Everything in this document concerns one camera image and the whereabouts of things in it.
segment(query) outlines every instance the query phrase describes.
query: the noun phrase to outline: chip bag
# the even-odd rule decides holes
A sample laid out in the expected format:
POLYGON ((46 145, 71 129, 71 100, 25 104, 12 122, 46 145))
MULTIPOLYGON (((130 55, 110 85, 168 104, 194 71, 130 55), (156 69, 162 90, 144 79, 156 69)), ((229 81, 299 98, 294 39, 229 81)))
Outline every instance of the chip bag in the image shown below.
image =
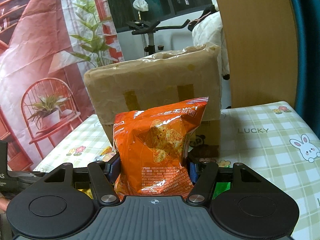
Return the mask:
POLYGON ((193 188, 185 167, 191 134, 200 125, 208 98, 146 111, 117 114, 113 142, 121 173, 115 184, 124 195, 181 195, 193 188))

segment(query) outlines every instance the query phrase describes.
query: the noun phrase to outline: cardboard box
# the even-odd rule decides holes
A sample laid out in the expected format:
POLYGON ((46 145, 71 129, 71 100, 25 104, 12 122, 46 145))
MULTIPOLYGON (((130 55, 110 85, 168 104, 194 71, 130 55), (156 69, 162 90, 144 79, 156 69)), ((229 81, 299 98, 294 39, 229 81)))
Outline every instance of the cardboard box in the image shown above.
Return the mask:
POLYGON ((100 123, 112 142, 113 121, 121 112, 145 110, 183 100, 209 97, 191 145, 219 149, 220 47, 206 44, 91 69, 84 82, 100 123))

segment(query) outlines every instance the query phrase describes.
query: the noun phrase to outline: green object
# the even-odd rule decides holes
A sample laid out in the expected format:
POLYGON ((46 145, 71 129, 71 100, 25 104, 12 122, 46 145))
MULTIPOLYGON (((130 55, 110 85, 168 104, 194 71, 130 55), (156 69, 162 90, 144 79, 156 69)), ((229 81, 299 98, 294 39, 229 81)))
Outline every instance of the green object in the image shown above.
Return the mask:
POLYGON ((99 19, 98 11, 94 0, 77 0, 73 5, 81 9, 81 13, 76 12, 78 21, 84 25, 87 30, 87 37, 77 34, 70 35, 78 39, 79 46, 86 51, 86 54, 80 52, 69 52, 71 55, 90 62, 94 67, 101 67, 113 63, 113 59, 108 57, 106 50, 111 47, 105 42, 105 36, 108 34, 100 34, 98 27, 102 27, 105 22, 112 21, 111 17, 106 17, 103 20, 99 19))
POLYGON ((64 102, 69 100, 69 98, 64 98, 63 96, 51 95, 51 96, 38 96, 39 102, 35 102, 29 106, 35 111, 33 115, 31 115, 28 120, 35 121, 36 124, 39 122, 41 118, 52 114, 53 112, 59 110, 60 107, 64 106, 64 102))
POLYGON ((219 194, 230 189, 230 184, 231 184, 230 182, 217 182, 212 199, 215 199, 219 194))

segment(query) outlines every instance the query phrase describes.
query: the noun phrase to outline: pink flower print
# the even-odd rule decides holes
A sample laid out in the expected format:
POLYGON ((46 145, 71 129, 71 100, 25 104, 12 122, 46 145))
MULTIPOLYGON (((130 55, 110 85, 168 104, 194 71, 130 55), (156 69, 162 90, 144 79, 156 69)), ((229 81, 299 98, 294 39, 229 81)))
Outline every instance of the pink flower print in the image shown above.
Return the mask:
POLYGON ((80 146, 76 149, 76 153, 81 153, 84 151, 84 149, 85 149, 85 146, 80 146))
POLYGON ((288 110, 288 108, 286 106, 279 106, 279 109, 282 111, 288 110))

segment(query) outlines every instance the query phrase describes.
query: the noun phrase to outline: wooden panel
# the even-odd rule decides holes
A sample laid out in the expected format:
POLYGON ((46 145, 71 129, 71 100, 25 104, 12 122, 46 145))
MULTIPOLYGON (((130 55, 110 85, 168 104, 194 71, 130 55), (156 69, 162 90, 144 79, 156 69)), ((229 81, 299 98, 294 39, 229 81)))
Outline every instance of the wooden panel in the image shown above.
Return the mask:
POLYGON ((298 49, 291 0, 217 0, 230 65, 232 107, 294 106, 298 49))
POLYGON ((8 165, 13 171, 29 171, 32 164, 28 156, 23 152, 17 153, 8 161, 8 165))
POLYGON ((9 134, 9 130, 5 124, 5 121, 2 118, 2 115, 0 113, 0 139, 4 140, 9 134))

